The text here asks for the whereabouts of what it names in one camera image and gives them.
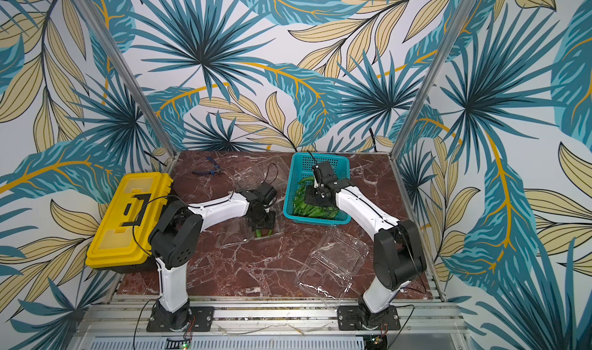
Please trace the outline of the small green pepper final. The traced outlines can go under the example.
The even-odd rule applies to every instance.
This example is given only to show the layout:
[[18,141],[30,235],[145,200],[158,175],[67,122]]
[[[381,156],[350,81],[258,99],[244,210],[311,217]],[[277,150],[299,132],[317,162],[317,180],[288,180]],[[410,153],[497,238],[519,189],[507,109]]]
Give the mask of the small green pepper final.
[[256,229],[253,232],[254,239],[263,239],[269,238],[274,235],[274,231],[272,229]]

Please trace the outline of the clear clamshell pepper container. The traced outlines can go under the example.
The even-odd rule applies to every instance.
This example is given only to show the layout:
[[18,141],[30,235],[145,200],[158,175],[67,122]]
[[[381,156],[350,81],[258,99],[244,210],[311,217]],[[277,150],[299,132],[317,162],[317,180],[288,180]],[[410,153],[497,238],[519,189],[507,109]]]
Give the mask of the clear clamshell pepper container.
[[260,242],[279,238],[285,234],[285,228],[280,224],[280,218],[277,215],[277,211],[275,212],[276,217],[274,228],[272,229],[274,231],[273,236],[263,239],[254,239],[254,230],[248,226],[247,217],[234,218],[222,223],[215,246],[217,248],[233,248],[248,242]]
[[283,193],[287,189],[288,176],[288,165],[280,156],[276,155],[245,165],[233,176],[233,179],[237,190],[255,189],[263,182],[267,182],[279,193]]

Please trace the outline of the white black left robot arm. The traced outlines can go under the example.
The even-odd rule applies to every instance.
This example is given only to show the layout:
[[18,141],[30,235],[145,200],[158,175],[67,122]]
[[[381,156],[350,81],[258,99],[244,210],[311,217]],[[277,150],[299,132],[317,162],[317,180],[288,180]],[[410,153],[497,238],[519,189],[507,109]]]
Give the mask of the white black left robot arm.
[[177,199],[164,209],[148,242],[160,274],[158,304],[165,313],[175,314],[188,306],[187,264],[200,233],[235,218],[245,218],[251,231],[271,231],[276,216],[271,206],[277,195],[264,181],[255,189],[235,191],[205,203],[187,204]]

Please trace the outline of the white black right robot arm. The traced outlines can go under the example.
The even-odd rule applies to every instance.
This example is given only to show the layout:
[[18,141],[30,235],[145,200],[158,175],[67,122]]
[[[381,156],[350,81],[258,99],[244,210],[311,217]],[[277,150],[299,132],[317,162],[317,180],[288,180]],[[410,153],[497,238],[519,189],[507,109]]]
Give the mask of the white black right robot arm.
[[347,178],[338,178],[329,162],[312,166],[314,185],[307,200],[348,214],[372,239],[375,278],[362,296],[367,313],[385,311],[401,288],[427,269],[419,228],[401,221],[370,201]]

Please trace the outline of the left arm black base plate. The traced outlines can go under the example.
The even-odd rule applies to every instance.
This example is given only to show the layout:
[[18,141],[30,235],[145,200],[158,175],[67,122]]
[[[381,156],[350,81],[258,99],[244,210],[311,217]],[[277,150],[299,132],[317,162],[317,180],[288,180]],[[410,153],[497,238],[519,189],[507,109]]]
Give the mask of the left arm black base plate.
[[209,332],[214,319],[214,307],[187,306],[175,312],[166,311],[157,302],[151,312],[148,332]]

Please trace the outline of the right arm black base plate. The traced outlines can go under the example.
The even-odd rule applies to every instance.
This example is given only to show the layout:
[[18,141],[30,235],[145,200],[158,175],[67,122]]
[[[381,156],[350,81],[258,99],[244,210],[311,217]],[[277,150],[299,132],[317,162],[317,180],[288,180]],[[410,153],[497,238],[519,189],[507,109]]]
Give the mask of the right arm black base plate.
[[378,313],[370,312],[365,305],[340,305],[336,311],[340,331],[400,330],[399,314],[394,306]]

